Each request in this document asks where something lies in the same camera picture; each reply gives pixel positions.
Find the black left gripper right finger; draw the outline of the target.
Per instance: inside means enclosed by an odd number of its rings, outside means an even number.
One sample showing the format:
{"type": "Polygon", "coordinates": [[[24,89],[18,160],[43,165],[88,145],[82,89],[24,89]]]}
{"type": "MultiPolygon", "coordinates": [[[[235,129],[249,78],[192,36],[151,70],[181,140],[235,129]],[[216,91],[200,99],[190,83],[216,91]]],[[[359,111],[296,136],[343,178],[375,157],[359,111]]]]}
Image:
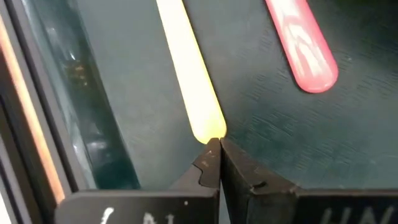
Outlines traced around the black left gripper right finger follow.
{"type": "Polygon", "coordinates": [[[397,223],[397,190],[303,189],[222,139],[221,181],[231,223],[397,223]]]}

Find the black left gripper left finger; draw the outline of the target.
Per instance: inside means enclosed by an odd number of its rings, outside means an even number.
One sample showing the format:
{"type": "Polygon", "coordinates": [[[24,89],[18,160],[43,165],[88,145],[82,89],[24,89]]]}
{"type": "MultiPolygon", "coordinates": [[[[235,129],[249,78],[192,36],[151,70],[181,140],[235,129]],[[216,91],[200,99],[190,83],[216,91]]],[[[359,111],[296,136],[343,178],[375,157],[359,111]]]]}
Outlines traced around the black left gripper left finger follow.
{"type": "Polygon", "coordinates": [[[217,224],[221,143],[211,139],[189,169],[163,191],[85,190],[57,207],[55,224],[217,224]]]}

